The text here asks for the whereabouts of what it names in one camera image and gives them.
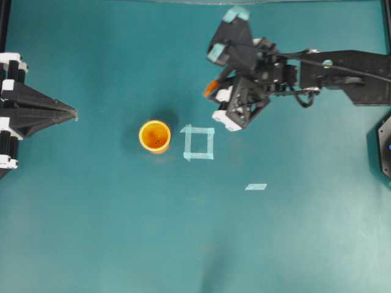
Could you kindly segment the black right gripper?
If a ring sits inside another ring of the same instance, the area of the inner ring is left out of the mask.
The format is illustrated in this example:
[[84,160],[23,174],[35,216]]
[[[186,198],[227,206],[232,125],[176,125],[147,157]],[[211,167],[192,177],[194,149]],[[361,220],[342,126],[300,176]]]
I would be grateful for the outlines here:
[[206,58],[227,67],[227,86],[243,78],[266,92],[284,92],[296,85],[298,69],[280,55],[277,45],[267,38],[253,39],[250,12],[241,6],[230,8],[214,33]]

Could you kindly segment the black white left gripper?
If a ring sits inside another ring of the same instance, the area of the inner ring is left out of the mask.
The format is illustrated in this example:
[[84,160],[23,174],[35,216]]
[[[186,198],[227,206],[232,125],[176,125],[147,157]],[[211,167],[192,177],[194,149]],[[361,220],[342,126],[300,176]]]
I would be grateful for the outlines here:
[[[19,166],[19,142],[46,128],[76,120],[78,111],[58,99],[52,99],[24,84],[29,71],[16,52],[1,53],[1,169]],[[5,95],[11,93],[12,100]],[[16,113],[17,104],[64,112]]]

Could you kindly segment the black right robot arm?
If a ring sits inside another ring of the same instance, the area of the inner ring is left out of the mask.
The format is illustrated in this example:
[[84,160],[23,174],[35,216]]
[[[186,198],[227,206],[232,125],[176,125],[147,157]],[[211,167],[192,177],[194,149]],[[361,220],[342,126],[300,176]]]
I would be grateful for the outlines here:
[[305,49],[283,53],[254,38],[247,9],[234,6],[208,45],[207,59],[223,71],[204,91],[217,103],[260,108],[271,95],[293,96],[312,106],[320,90],[341,90],[357,106],[390,105],[390,56],[357,50]]

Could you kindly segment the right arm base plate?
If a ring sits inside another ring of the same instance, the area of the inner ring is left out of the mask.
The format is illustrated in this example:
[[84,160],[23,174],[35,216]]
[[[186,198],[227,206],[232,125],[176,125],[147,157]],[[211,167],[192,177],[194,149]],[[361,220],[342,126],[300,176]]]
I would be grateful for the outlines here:
[[367,154],[373,177],[390,189],[390,113],[367,132]]

